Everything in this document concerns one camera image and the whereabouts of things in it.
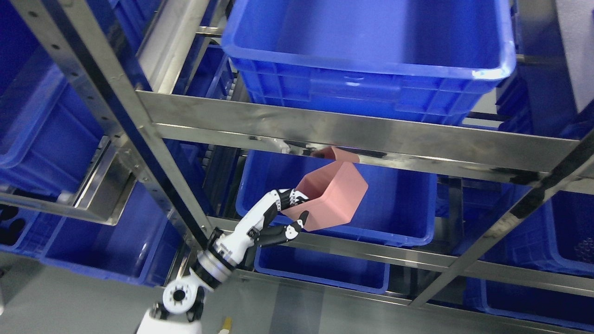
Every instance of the gray floor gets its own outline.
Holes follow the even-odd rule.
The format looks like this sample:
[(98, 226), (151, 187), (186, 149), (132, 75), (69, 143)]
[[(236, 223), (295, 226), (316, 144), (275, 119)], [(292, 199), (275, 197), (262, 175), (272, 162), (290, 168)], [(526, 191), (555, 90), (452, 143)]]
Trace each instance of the gray floor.
[[(102, 281), (0, 253), (6, 310), (0, 333), (133, 333), (160, 289)], [(345, 295), (233, 276), (208, 296), (204, 333), (226, 316), (232, 334), (531, 333), (481, 314), (432, 313)]]

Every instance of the pink box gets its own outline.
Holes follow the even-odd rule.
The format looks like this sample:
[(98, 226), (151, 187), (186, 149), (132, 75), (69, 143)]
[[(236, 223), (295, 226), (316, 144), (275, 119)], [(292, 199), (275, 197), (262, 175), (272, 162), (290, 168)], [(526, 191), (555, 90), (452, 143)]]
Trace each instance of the pink box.
[(309, 211), (307, 231), (346, 224), (353, 219), (367, 188), (367, 182), (352, 162), (335, 161), (306, 174), (296, 189), (308, 196), (309, 201), (282, 213), (297, 220), (303, 211)]

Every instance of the metal frame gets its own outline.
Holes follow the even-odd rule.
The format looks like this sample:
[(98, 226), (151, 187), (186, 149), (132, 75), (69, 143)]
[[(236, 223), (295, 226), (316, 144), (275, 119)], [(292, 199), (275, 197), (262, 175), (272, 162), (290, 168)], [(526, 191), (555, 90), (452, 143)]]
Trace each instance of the metal frame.
[(14, 194), (14, 187), (9, 187), (0, 192), (0, 203), (116, 225), (124, 212), (136, 178), (120, 161), (118, 149), (107, 137), (101, 140), (93, 161), (76, 194), (62, 193), (57, 201), (49, 201)]
[[(196, 33), (220, 34), (218, 29), (199, 25), (199, 15), (195, 14), (199, 8), (205, 8), (203, 2), (187, 2), (184, 8), (197, 12), (185, 12), (170, 35), (158, 33), (159, 27), (170, 24), (170, 16), (166, 14), (175, 12), (175, 8), (179, 10), (180, 3), (185, 2), (165, 2), (139, 53), (147, 81), (140, 67), (134, 66), (135, 62), (130, 65), (123, 61), (129, 60), (126, 57), (131, 52), (122, 43), (115, 17), (107, 25), (96, 21), (94, 11), (108, 10), (106, 2), (97, 9), (90, 8), (84, 1), (11, 1), (102, 123), (120, 157), (127, 155), (121, 159), (123, 163), (153, 190), (172, 220), (185, 223), (178, 227), (189, 231), (190, 246), (195, 247), (192, 242), (197, 240), (203, 247), (205, 233), (215, 226), (231, 230), (235, 223), (205, 215), (163, 139), (294, 155), (310, 155), (316, 149), (335, 145), (358, 153), (362, 163), (371, 165), (532, 186), (460, 257), (313, 234), (304, 234), (287, 245), (441, 273), (414, 300), (378, 295), (359, 297), (437, 309), (440, 307), (426, 302), (457, 276), (594, 297), (594, 279), (478, 261), (484, 252), (557, 191), (594, 193), (594, 168), (590, 168), (594, 160), (594, 131), (582, 141), (564, 140), (171, 95), (184, 63), (172, 54), (187, 53)], [(163, 47), (163, 36), (169, 36), (168, 43), (174, 48), (161, 49), (164, 55), (152, 53)], [(147, 92), (149, 87), (160, 93)], [(245, 96), (241, 80), (238, 80), (235, 94)], [(188, 262), (184, 260), (184, 253), (179, 253), (178, 268), (172, 269), (173, 275), (183, 272), (184, 263)], [(240, 276), (279, 280), (249, 272), (240, 272)], [(341, 293), (356, 295), (347, 290)], [(542, 332), (561, 330), (521, 320), (503, 321)]]

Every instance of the metal rod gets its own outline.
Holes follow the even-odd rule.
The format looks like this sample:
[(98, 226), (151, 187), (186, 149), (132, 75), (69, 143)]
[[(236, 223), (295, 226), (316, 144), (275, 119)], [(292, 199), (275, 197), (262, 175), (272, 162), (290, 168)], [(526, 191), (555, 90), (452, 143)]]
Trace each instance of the metal rod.
[[(586, 109), (594, 108), (594, 102)], [(530, 214), (549, 200), (557, 191), (575, 180), (594, 162), (594, 130), (574, 148), (544, 179), (530, 189), (502, 215), (479, 239), (410, 304), (418, 307), (429, 301), (461, 275), (491, 247), (522, 223)]]
[[(535, 184), (578, 144), (474, 128), (137, 93), (164, 138), (295, 155), (335, 145), (358, 153), (361, 163), (496, 182)], [(589, 176), (579, 182), (584, 184)], [(580, 190), (594, 193), (594, 187)]]
[[(237, 224), (237, 221), (230, 219), (214, 217), (209, 217), (209, 219), (212, 225), (226, 232), (233, 231)], [(367, 242), (310, 233), (301, 234), (296, 240), (285, 244), (285, 246), (435, 272), (447, 271), (457, 259), (456, 256), (369, 244)], [(594, 279), (578, 276), (540, 272), (485, 261), (472, 263), (461, 275), (594, 297)]]
[(202, 35), (204, 37), (210, 38), (221, 38), (223, 37), (224, 29), (219, 27), (204, 27), (199, 26), (196, 34)]

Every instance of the stacked blue crates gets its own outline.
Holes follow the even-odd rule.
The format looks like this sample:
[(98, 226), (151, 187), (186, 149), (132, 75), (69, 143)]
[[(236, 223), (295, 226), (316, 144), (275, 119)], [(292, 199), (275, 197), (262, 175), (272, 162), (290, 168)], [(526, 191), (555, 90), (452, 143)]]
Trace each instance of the stacked blue crates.
[[(509, 190), (507, 206), (527, 187)], [(591, 224), (594, 196), (559, 192), (489, 250), (483, 260), (531, 269), (594, 277), (594, 226)], [(476, 239), (477, 226), (467, 226), (461, 253)], [(594, 330), (592, 298), (480, 279), (468, 279), (465, 305), (500, 316)]]
[[(136, 51), (160, 0), (110, 4)], [(0, 37), (0, 184), (49, 197), (74, 193), (103, 131), (9, 1), (0, 0), (0, 12), (2, 31), (10, 31)], [(0, 250), (95, 277), (160, 285), (181, 237), (147, 196), (138, 185), (131, 198), (137, 203), (128, 203), (118, 226), (2, 206)], [(143, 219), (145, 212), (151, 215)]]
[[(160, 1), (111, 1), (132, 48)], [(0, 183), (76, 192), (102, 129), (8, 0), (0, 0)]]

